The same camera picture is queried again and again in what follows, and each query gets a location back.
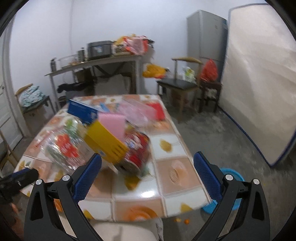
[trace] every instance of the silver bolt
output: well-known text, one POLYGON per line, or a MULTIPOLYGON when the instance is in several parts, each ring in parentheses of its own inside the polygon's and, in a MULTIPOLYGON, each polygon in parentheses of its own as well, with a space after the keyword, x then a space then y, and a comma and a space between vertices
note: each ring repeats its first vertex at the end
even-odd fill
POLYGON ((258 185, 260 182, 259 182, 258 179, 254 179, 254 180, 253 180, 253 183, 256 184, 256 185, 258 185))
POLYGON ((233 180, 233 176, 231 176, 230 174, 227 174, 225 177, 228 181, 232 181, 233 180))
POLYGON ((38 179, 35 183, 36 183, 36 185, 40 185, 42 183, 42 180, 38 179))
POLYGON ((69 179, 70 179, 70 176, 69 175, 65 175, 65 176, 63 176, 63 181, 68 181, 69 179))

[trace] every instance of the refrigerator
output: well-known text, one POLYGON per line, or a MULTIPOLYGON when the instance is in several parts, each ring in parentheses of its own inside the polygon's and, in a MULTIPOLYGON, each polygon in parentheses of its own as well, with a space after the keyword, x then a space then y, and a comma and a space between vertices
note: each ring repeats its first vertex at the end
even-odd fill
MULTIPOLYGON (((227 46, 227 21, 215 14, 198 10, 187 18, 187 56, 205 64, 212 59, 218 69, 217 81, 221 81, 227 46)), ((188 63, 196 70, 194 63, 188 63)))

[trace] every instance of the concrete floor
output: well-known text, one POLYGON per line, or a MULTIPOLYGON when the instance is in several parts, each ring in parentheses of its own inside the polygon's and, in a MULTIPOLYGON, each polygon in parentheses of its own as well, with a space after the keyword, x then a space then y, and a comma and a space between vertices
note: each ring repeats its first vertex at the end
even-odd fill
MULTIPOLYGON (((296 152, 292 152, 285 161, 270 168, 249 139, 223 112, 212 112, 211 103, 200 114, 185 110, 180 124, 176 120, 178 110, 167 103, 166 106, 192 154, 202 151, 212 164, 232 168, 246 181, 253 178, 260 180, 268 204, 271 239, 275 237, 296 206, 296 152)), ((31 139, 22 139, 17 145, 15 153, 18 158, 30 142, 31 139)), ((10 163, 7 163, 4 169, 7 173, 13 170, 9 165, 10 163)), ((233 212, 230 215, 221 235, 229 231, 235 214, 233 212)), ((174 222, 176 217, 163 219, 164 240, 191 240, 209 215, 199 209, 178 217, 182 222, 174 222), (185 219, 190 220, 188 225, 184 223, 185 219)))

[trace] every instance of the thermos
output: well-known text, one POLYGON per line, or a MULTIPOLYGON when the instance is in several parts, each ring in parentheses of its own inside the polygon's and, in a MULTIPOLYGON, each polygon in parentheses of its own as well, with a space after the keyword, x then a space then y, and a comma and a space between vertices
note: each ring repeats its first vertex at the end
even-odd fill
POLYGON ((84 55, 84 48, 78 51, 78 62, 84 62, 85 55, 84 55))
POLYGON ((56 58, 53 58, 51 61, 50 61, 50 68, 52 70, 52 72, 55 72, 57 70, 57 64, 55 62, 55 59, 56 58))

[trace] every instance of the white door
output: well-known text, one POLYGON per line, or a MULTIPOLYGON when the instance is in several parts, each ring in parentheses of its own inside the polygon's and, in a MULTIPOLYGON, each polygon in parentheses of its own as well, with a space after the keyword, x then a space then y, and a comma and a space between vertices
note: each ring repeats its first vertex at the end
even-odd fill
POLYGON ((3 83, 3 65, 2 65, 2 57, 3 57, 3 40, 4 34, 0 37, 0 126, 10 117, 10 119, 1 127, 1 131, 13 149, 17 145, 17 143, 22 139, 22 133, 13 117, 11 112, 8 98, 6 96, 5 86, 3 83))

